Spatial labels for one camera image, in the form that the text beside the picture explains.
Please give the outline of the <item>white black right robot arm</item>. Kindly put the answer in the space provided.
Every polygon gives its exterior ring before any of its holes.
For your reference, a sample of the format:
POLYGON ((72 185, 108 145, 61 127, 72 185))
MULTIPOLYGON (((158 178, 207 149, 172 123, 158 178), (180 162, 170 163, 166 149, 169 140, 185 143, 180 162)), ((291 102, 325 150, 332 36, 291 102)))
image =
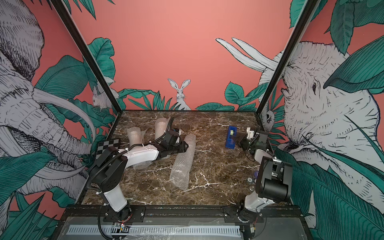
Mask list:
POLYGON ((237 210, 242 223, 255 222, 262 208, 287 202, 291 198, 293 166, 279 160, 267 148, 267 140, 267 132, 247 128, 246 135, 239 142, 240 147, 251 153, 254 161, 260 164, 255 189, 245 197, 237 210))

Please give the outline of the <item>bubble wrap pile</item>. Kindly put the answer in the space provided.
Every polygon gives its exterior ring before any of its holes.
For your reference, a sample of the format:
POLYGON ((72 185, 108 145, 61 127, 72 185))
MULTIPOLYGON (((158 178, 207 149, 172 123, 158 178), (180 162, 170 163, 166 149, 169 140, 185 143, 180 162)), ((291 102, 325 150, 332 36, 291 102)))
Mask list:
POLYGON ((155 121, 155 141, 160 141, 166 134, 169 128, 171 118, 159 118, 155 121))

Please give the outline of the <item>bubble wrap sheet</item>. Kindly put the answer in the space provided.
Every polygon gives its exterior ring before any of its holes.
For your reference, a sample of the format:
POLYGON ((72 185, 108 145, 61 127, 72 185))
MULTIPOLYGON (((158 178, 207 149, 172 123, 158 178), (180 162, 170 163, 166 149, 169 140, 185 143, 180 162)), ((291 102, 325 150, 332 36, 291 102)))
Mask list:
POLYGON ((196 135, 188 134, 185 137, 185 142, 189 146, 185 153, 177 154, 170 174, 171 183, 182 191, 186 191, 188 189, 190 170, 196 150, 196 135))
MULTIPOLYGON (((146 131, 141 131, 139 127, 132 127, 127 129, 127 135, 129 138, 129 146, 132 147, 134 144, 143 144, 144 143, 144 134, 146 131)), ((136 165, 133 165, 134 170, 143 170, 149 167, 152 164, 151 161, 142 162, 136 165)))

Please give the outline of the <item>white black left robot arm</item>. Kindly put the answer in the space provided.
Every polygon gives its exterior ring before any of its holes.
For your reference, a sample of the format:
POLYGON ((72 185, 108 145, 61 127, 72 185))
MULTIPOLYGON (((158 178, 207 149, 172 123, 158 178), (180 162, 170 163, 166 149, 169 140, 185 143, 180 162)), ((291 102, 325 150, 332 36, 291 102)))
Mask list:
POLYGON ((89 169, 86 188, 92 190, 107 207, 103 221, 126 224, 134 211, 122 190, 122 181, 128 169, 144 162, 153 162, 170 155, 185 153, 189 144, 181 137, 180 129, 173 127, 175 118, 171 117, 164 133, 154 141, 133 144, 125 149, 107 147, 89 169))

